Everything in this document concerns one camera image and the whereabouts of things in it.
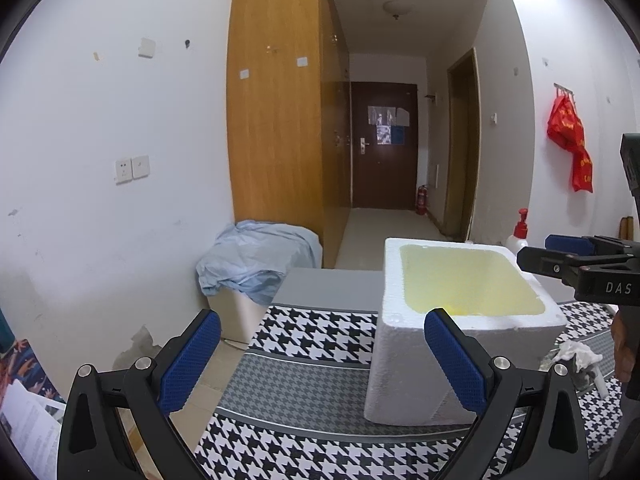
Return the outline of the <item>person's right hand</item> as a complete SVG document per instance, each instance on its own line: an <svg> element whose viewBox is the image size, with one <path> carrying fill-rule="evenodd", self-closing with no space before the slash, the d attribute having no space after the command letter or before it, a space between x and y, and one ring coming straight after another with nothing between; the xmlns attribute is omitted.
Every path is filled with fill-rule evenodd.
<svg viewBox="0 0 640 480"><path fill-rule="evenodd" d="M614 342L614 375L626 386L634 371L639 345L639 311L620 307L611 324L611 336Z"/></svg>

